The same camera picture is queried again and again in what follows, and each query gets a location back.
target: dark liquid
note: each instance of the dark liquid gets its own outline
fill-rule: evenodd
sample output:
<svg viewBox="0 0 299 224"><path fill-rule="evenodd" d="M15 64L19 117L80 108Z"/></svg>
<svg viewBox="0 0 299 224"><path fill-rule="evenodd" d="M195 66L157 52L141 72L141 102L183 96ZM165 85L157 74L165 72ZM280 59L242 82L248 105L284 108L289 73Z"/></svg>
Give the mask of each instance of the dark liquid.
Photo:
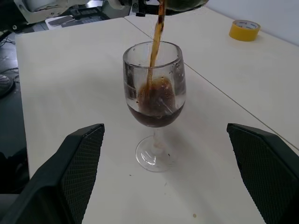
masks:
<svg viewBox="0 0 299 224"><path fill-rule="evenodd" d="M136 118L136 120L148 127L164 127L171 124L179 116L183 107L184 104L178 110L174 111L172 114L169 115L150 116L140 113L128 105L129 110Z"/></svg>
<svg viewBox="0 0 299 224"><path fill-rule="evenodd" d="M161 35L164 29L164 19L165 19L165 10L166 10L165 1L166 0L160 0L158 21L155 27L154 41L153 41L153 46L151 48L151 54L150 54L150 61L149 61L150 68L153 68L156 64L156 58L160 47ZM152 75L153 75L152 69L149 69L148 77L147 77L148 89L150 89L152 84Z"/></svg>
<svg viewBox="0 0 299 224"><path fill-rule="evenodd" d="M129 106L135 118L150 127L163 127L172 123L180 114L183 107L175 107L175 95L169 79L159 77L153 79L153 70L159 51L161 34L164 28L165 1L160 0L159 16L155 27L154 41L150 54L147 82L143 84L137 96L139 112Z"/></svg>

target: white wall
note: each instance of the white wall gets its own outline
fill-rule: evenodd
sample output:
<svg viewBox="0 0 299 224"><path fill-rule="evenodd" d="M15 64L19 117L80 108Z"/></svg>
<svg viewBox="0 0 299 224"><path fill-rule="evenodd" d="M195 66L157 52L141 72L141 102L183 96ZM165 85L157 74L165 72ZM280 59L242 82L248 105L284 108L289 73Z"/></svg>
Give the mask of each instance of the white wall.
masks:
<svg viewBox="0 0 299 224"><path fill-rule="evenodd" d="M299 45L299 0L210 0L207 6L235 20L250 20L263 31Z"/></svg>

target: tape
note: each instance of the tape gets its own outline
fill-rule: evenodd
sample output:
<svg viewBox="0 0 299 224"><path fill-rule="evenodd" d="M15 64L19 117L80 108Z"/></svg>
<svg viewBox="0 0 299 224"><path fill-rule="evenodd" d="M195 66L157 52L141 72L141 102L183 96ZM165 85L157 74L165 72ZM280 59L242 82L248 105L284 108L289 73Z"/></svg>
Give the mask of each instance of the tape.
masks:
<svg viewBox="0 0 299 224"><path fill-rule="evenodd" d="M261 26L248 20L235 20L229 36L239 41L254 41Z"/></svg>

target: table surface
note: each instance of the table surface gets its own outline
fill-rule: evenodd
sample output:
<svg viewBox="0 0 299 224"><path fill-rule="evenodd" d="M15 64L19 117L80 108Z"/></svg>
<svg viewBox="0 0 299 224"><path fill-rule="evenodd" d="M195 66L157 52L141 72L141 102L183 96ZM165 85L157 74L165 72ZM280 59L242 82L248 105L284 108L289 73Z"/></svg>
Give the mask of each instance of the table surface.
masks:
<svg viewBox="0 0 299 224"><path fill-rule="evenodd" d="M126 19L153 36L157 16ZM261 31L253 42L235 40L228 35L232 22L203 7L166 17L162 39L180 46L185 64L299 149L299 47Z"/></svg>
<svg viewBox="0 0 299 224"><path fill-rule="evenodd" d="M152 173L136 161L137 144L152 130L126 106L122 55L149 40L124 18L17 38L31 176L68 134L104 123L83 223L264 224L243 185L226 126L271 130L189 66L185 107L164 129L166 140L180 151L176 166Z"/></svg>

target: wine glass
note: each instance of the wine glass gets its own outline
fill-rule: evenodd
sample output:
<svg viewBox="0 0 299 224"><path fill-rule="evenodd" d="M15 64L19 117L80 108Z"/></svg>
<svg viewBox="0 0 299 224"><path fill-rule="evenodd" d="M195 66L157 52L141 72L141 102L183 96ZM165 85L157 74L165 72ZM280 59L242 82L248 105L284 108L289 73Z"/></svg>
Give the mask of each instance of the wine glass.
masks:
<svg viewBox="0 0 299 224"><path fill-rule="evenodd" d="M182 50L169 42L160 42L155 67L150 68L152 45L140 43L124 53L124 89L136 120L154 128L154 135L138 144L136 158L145 169L163 172L175 163L176 154L163 140L160 128L171 124L184 107L185 69Z"/></svg>

